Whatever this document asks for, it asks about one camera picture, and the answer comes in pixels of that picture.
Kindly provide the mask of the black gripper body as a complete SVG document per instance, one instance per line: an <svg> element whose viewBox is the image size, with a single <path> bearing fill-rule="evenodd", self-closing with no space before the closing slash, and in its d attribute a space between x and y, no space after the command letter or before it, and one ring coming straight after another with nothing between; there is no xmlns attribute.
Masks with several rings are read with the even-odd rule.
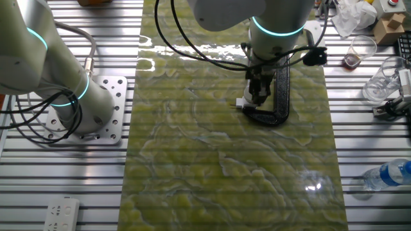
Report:
<svg viewBox="0 0 411 231"><path fill-rule="evenodd" d="M251 85L254 79L261 80L264 85L271 85L276 66L277 62L271 62L246 72L247 85Z"/></svg>

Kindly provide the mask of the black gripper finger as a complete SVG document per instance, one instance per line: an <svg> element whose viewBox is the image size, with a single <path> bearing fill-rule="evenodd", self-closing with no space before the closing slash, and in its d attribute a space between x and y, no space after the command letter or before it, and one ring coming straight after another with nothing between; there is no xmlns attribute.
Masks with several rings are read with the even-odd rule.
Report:
<svg viewBox="0 0 411 231"><path fill-rule="evenodd" d="M251 99L253 103L258 101L259 96L259 84L256 82L249 83L249 93L251 94Z"/></svg>
<svg viewBox="0 0 411 231"><path fill-rule="evenodd" d="M262 81L260 83L260 90L258 92L258 105L262 105L267 100L267 97L269 97L270 95L270 82Z"/></svg>

